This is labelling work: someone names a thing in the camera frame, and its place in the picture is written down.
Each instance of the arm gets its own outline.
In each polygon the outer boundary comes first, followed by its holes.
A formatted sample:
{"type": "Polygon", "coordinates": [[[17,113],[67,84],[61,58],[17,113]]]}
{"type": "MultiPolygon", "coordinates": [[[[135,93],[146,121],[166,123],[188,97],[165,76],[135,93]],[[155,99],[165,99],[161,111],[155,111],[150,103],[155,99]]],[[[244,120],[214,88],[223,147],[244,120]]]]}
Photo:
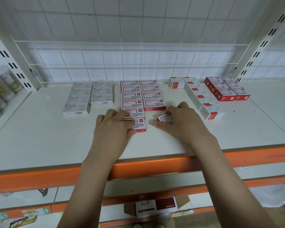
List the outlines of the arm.
{"type": "Polygon", "coordinates": [[[223,228],[278,227],[227,161],[217,139],[186,102],[169,107],[173,124],[153,126],[187,143],[201,162],[205,182],[223,228]]]}
{"type": "Polygon", "coordinates": [[[115,161],[137,133],[135,121],[122,121],[130,114],[110,109],[96,120],[91,149],[82,162],[80,175],[57,228],[98,228],[107,178],[115,161]]]}

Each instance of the small box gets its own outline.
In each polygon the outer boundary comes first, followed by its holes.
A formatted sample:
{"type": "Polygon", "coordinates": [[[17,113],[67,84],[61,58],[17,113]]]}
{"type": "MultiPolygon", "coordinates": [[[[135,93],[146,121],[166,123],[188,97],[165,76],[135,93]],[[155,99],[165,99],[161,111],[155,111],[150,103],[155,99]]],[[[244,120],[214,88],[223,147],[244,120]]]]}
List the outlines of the small box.
{"type": "Polygon", "coordinates": [[[234,88],[232,90],[236,93],[235,101],[246,101],[251,95],[244,88],[234,88]]]}
{"type": "Polygon", "coordinates": [[[196,77],[183,77],[186,83],[188,84],[194,84],[195,82],[198,82],[196,77]]]}
{"type": "Polygon", "coordinates": [[[142,93],[123,93],[122,94],[122,100],[127,99],[142,99],[142,93]]]}
{"type": "Polygon", "coordinates": [[[239,85],[239,83],[237,81],[229,81],[226,82],[226,84],[228,85],[228,88],[241,88],[241,86],[239,85]]]}
{"type": "Polygon", "coordinates": [[[83,102],[83,101],[90,101],[90,94],[76,94],[76,95],[69,95],[67,101],[69,102],[83,102]]]}
{"type": "Polygon", "coordinates": [[[142,100],[122,100],[120,105],[122,109],[144,108],[142,100]]]}
{"type": "Polygon", "coordinates": [[[90,103],[85,102],[69,102],[64,104],[64,108],[61,111],[63,116],[76,115],[76,114],[88,114],[90,111],[90,103]]]}
{"type": "Polygon", "coordinates": [[[113,86],[93,87],[92,93],[113,93],[113,86]]]}
{"type": "Polygon", "coordinates": [[[89,82],[74,82],[72,85],[72,89],[78,89],[78,88],[82,88],[82,89],[89,89],[93,87],[93,82],[89,81],[89,82]]]}
{"type": "Polygon", "coordinates": [[[153,86],[142,86],[142,92],[156,92],[160,91],[160,87],[158,85],[153,86]]]}
{"type": "Polygon", "coordinates": [[[206,86],[209,86],[211,82],[223,82],[223,80],[220,77],[206,77],[204,83],[206,86]]]}
{"type": "Polygon", "coordinates": [[[167,124],[172,124],[173,117],[172,117],[172,114],[168,113],[168,114],[164,114],[162,116],[159,116],[157,118],[157,120],[160,121],[160,122],[165,122],[167,124]]]}
{"type": "Polygon", "coordinates": [[[113,88],[113,81],[95,81],[93,84],[93,88],[106,88],[112,87],[113,88]]]}
{"type": "Polygon", "coordinates": [[[141,88],[140,86],[121,86],[120,91],[121,93],[141,92],[141,88]]]}
{"type": "Polygon", "coordinates": [[[189,94],[190,90],[196,91],[199,89],[204,89],[205,84],[199,83],[199,82],[192,82],[192,84],[186,83],[185,84],[185,91],[187,94],[189,94]]]}
{"type": "Polygon", "coordinates": [[[219,101],[233,101],[236,97],[236,93],[232,89],[216,89],[213,93],[219,101]]]}
{"type": "Polygon", "coordinates": [[[124,119],[131,119],[131,118],[144,118],[145,111],[143,108],[136,108],[136,109],[122,109],[122,111],[128,111],[130,113],[129,117],[124,117],[124,119]]]}
{"type": "Polygon", "coordinates": [[[146,123],[144,118],[123,119],[123,121],[135,120],[134,126],[131,129],[137,130],[137,132],[146,132],[146,123]]]}
{"type": "Polygon", "coordinates": [[[209,96],[210,92],[207,89],[199,89],[196,91],[190,90],[188,96],[190,97],[190,99],[192,100],[192,102],[194,102],[195,98],[197,96],[209,96]]]}
{"type": "Polygon", "coordinates": [[[139,81],[120,81],[121,86],[139,86],[139,81]]]}
{"type": "Polygon", "coordinates": [[[143,100],[145,111],[166,110],[166,103],[163,99],[143,100]]]}
{"type": "Polygon", "coordinates": [[[178,211],[175,198],[140,201],[135,203],[137,218],[169,214],[178,211]]]}
{"type": "Polygon", "coordinates": [[[90,95],[92,88],[72,88],[69,92],[70,95],[90,95]]]}
{"type": "Polygon", "coordinates": [[[202,105],[200,112],[206,120],[220,119],[225,114],[219,104],[202,105]]]}
{"type": "Polygon", "coordinates": [[[183,89],[185,84],[186,82],[182,77],[170,77],[168,81],[170,89],[183,89]]]}
{"type": "Polygon", "coordinates": [[[228,89],[230,87],[225,82],[210,82],[208,88],[211,93],[214,93],[216,89],[228,89]]]}
{"type": "Polygon", "coordinates": [[[197,107],[197,109],[200,110],[202,105],[211,106],[217,104],[218,101],[213,95],[210,96],[199,95],[194,99],[193,103],[197,107]]]}
{"type": "Polygon", "coordinates": [[[223,82],[236,81],[230,76],[221,77],[221,79],[223,80],[223,82]]]}
{"type": "Polygon", "coordinates": [[[92,93],[91,105],[113,104],[112,93],[92,93]]]}
{"type": "Polygon", "coordinates": [[[163,99],[162,92],[142,92],[143,99],[163,99]]]}
{"type": "Polygon", "coordinates": [[[158,85],[156,80],[139,81],[140,86],[158,85]]]}

